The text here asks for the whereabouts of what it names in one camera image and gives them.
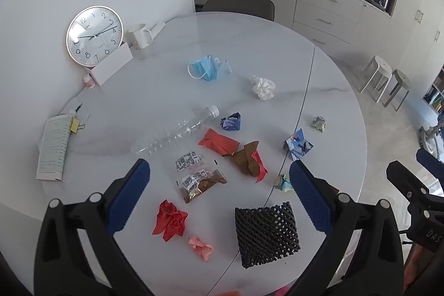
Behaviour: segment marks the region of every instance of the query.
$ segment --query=crumpled white tissue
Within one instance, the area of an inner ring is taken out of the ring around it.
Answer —
[[[259,96],[261,101],[266,101],[267,99],[272,99],[274,97],[273,91],[276,89],[276,85],[273,81],[253,76],[250,77],[250,82],[255,83],[253,92]]]

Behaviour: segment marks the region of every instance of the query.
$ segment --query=silver screw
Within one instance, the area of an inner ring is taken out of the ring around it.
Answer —
[[[390,208],[390,202],[388,202],[387,200],[381,200],[380,203],[381,206],[384,207],[385,209]]]
[[[338,200],[341,201],[342,203],[349,203],[350,197],[345,193],[340,193],[338,196]]]
[[[51,207],[52,209],[54,209],[55,207],[57,207],[59,205],[60,201],[58,198],[54,198],[53,200],[51,200],[49,202],[49,207]]]
[[[91,202],[99,202],[102,199],[102,195],[100,193],[93,193],[90,197],[89,200]]]

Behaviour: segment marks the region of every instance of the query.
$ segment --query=clock face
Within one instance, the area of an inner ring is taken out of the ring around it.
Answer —
[[[123,39],[122,20],[105,6],[81,11],[71,22],[66,35],[66,47],[79,64],[94,67],[114,52]]]

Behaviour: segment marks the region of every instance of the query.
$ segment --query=notepad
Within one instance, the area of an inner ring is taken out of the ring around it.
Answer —
[[[46,121],[37,165],[38,180],[62,180],[72,120],[72,114],[62,114]]]

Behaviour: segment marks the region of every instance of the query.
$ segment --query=blue face mask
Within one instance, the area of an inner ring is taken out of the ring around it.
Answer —
[[[194,76],[190,72],[190,67],[193,69]],[[226,60],[223,64],[219,62],[219,58],[213,56],[205,56],[201,60],[195,60],[188,65],[188,73],[194,79],[205,79],[207,81],[214,81],[218,79],[223,71],[231,73],[231,68]]]

